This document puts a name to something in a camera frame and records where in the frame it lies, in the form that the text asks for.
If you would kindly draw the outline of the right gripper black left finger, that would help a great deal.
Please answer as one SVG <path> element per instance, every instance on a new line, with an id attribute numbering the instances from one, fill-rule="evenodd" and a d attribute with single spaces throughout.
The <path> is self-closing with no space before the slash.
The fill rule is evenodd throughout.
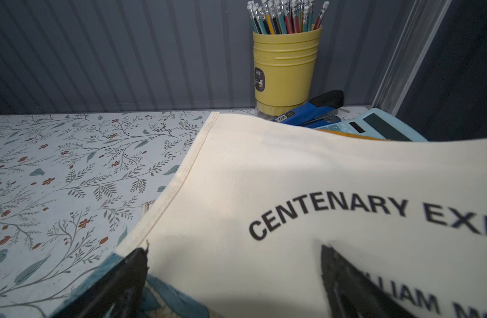
<path id="1" fill-rule="evenodd" d="M 137 317 L 147 277 L 148 250 L 135 249 L 53 317 Z"/>

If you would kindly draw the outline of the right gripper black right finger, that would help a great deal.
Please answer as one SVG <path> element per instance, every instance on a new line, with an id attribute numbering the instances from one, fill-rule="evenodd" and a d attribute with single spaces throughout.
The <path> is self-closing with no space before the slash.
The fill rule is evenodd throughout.
<path id="1" fill-rule="evenodd" d="M 336 249 L 323 245 L 322 281 L 332 317 L 413 317 Z"/>

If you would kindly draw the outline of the cream tote bag black lettering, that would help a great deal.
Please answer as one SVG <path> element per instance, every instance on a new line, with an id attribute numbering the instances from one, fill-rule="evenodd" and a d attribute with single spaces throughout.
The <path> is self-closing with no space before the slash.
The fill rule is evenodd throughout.
<path id="1" fill-rule="evenodd" d="M 213 113 L 54 313 L 143 248 L 137 317 L 332 317 L 323 245 L 413 317 L 487 317 L 487 139 L 354 139 Z"/>

